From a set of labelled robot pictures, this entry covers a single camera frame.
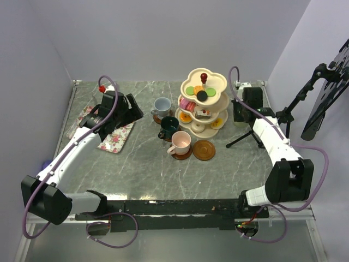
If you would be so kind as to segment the brown wooden coaster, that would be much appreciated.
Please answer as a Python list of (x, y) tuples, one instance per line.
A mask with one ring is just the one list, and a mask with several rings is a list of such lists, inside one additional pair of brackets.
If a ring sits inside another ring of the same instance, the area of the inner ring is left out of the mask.
[(167, 141), (167, 142), (171, 142), (171, 139), (172, 138), (164, 138), (164, 141)]
[(192, 152), (197, 159), (207, 161), (215, 156), (215, 147), (208, 140), (198, 140), (194, 143)]
[(171, 156), (176, 160), (185, 160), (185, 159), (189, 158), (191, 156), (191, 154), (192, 154), (192, 146), (190, 146), (190, 148), (186, 154), (183, 154), (183, 155), (172, 154)]
[[(169, 116), (174, 116), (174, 113), (172, 110), (170, 110)], [(153, 120), (155, 123), (161, 124), (161, 119), (157, 115), (153, 115)]]

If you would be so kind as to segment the light blue mug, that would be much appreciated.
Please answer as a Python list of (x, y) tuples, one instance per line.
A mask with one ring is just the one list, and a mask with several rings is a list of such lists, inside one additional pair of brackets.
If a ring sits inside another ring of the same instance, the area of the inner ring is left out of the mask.
[(157, 116), (159, 119), (169, 115), (172, 103), (166, 97), (160, 97), (154, 102), (154, 109), (151, 111), (153, 116)]

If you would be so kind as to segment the dark green teacup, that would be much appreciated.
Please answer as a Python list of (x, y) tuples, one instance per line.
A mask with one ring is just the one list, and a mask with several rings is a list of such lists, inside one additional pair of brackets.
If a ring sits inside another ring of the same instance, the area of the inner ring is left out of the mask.
[(174, 116), (165, 116), (161, 120), (158, 138), (172, 138), (173, 134), (177, 132), (178, 128), (179, 120), (177, 118), (175, 118)]

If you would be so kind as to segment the black sandwich cookie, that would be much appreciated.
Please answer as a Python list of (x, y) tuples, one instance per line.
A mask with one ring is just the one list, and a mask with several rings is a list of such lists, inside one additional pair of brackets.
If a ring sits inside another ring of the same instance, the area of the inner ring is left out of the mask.
[(207, 92), (204, 90), (200, 90), (196, 94), (196, 98), (198, 101), (205, 102), (208, 98)]

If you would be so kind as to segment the white toy cake slice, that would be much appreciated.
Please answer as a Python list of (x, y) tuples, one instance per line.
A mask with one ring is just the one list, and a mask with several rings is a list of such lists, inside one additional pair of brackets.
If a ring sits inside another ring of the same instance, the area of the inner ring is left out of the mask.
[(211, 118), (211, 113), (208, 110), (197, 110), (195, 112), (195, 118), (199, 120), (208, 120)]

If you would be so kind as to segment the pink toy cake slice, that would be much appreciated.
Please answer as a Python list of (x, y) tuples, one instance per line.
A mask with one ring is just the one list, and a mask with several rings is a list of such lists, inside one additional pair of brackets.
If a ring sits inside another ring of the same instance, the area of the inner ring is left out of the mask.
[(179, 107), (185, 110), (189, 103), (190, 102), (187, 99), (181, 98), (179, 100)]

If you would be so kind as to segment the orange toy tart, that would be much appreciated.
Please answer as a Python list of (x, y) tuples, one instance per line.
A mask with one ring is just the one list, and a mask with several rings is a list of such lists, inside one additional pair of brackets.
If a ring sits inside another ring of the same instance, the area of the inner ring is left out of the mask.
[(184, 113), (184, 112), (181, 112), (179, 114), (179, 120), (182, 122), (182, 123), (190, 123), (192, 121), (192, 118), (190, 117), (190, 115)]

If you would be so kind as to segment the pink teacup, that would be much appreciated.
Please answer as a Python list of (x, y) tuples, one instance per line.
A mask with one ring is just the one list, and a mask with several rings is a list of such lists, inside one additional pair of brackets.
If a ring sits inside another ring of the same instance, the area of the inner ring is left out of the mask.
[(172, 146), (167, 150), (167, 154), (185, 155), (189, 152), (191, 136), (184, 131), (175, 132), (171, 139)]

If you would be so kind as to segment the cream toy donut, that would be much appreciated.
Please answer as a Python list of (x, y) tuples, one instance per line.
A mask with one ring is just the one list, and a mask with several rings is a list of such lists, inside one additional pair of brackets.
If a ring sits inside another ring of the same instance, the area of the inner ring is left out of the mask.
[(202, 133), (205, 129), (205, 125), (197, 122), (193, 122), (191, 124), (191, 129), (193, 130), (194, 133), (197, 133), (197, 134)]

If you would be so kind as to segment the red toy cake slice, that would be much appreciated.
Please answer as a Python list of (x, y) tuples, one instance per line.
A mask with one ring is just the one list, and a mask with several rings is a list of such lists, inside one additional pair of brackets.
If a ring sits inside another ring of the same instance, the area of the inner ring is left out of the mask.
[(195, 102), (189, 102), (185, 109), (187, 111), (194, 112), (195, 107), (196, 107), (196, 103)]

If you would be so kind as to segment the light green teacup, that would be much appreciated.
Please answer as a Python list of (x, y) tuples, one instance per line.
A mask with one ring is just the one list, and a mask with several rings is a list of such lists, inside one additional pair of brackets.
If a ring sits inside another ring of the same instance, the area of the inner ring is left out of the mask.
[(249, 126), (249, 124), (246, 123), (246, 122), (236, 122), (236, 121), (234, 121), (233, 124), (234, 124), (236, 127), (238, 127), (238, 128), (246, 128), (246, 127)]

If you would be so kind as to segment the metal fork tongs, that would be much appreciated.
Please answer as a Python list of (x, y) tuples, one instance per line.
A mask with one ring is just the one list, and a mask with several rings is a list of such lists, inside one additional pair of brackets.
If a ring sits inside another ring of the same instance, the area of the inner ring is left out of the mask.
[(93, 100), (94, 106), (98, 105), (98, 101), (97, 101), (95, 95), (92, 95), (92, 100)]

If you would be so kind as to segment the floral serving tray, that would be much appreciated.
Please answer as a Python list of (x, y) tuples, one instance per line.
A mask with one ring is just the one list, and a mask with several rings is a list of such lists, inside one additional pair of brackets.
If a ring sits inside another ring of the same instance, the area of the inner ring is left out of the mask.
[[(79, 127), (79, 123), (88, 113), (90, 113), (92, 108), (93, 107), (90, 105), (84, 107), (84, 109), (80, 112), (78, 118), (74, 121), (73, 125), (69, 128), (67, 132), (67, 138), (73, 138), (77, 128)], [(115, 129), (114, 132), (108, 135), (107, 138), (98, 146), (98, 149), (111, 153), (119, 153), (126, 143), (134, 124), (135, 122), (130, 123), (125, 127)]]

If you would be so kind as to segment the cream three-tier cake stand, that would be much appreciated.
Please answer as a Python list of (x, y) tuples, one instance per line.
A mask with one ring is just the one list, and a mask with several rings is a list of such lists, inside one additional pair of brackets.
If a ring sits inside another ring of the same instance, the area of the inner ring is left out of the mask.
[[(205, 102), (198, 101), (196, 98), (196, 95), (189, 96), (185, 93), (185, 89), (189, 86), (203, 86), (204, 91), (206, 88), (214, 88), (216, 90), (216, 95), (214, 97), (208, 97)], [(209, 139), (213, 136), (217, 135), (218, 130), (214, 130), (210, 127), (210, 124), (214, 122), (217, 118), (222, 118), (224, 120), (224, 124), (228, 120), (228, 105), (230, 103), (230, 98), (228, 97), (227, 93), (225, 92), (227, 87), (227, 80), (226, 78), (219, 74), (210, 71), (206, 68), (196, 68), (192, 70), (186, 80), (184, 80), (180, 86), (180, 95), (178, 97), (178, 109), (176, 110), (175, 116), (179, 119), (179, 114), (181, 112), (184, 112), (192, 118), (192, 121), (190, 123), (182, 123), (179, 120), (179, 124), (182, 128), (187, 129), (187, 131), (191, 132), (192, 135), (200, 138), (200, 139)], [(184, 110), (179, 107), (179, 100), (181, 98), (185, 98), (190, 102), (195, 102), (196, 107), (194, 109), (194, 112), (190, 112), (187, 110)], [(195, 118), (195, 112), (197, 110), (208, 110), (211, 113), (211, 118), (208, 120), (199, 120)], [(200, 124), (205, 125), (205, 129), (202, 133), (194, 133), (191, 129), (191, 124), (193, 122), (197, 122)]]

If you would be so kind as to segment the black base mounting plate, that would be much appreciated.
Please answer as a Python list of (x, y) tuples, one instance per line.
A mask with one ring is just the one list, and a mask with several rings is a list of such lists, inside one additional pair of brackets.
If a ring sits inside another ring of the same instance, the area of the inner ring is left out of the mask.
[(140, 230), (204, 229), (235, 230), (235, 222), (268, 218), (266, 207), (248, 206), (239, 199), (187, 199), (187, 200), (109, 200), (106, 216), (81, 213), (77, 221), (107, 221), (111, 232), (125, 232), (135, 228), (136, 219)]

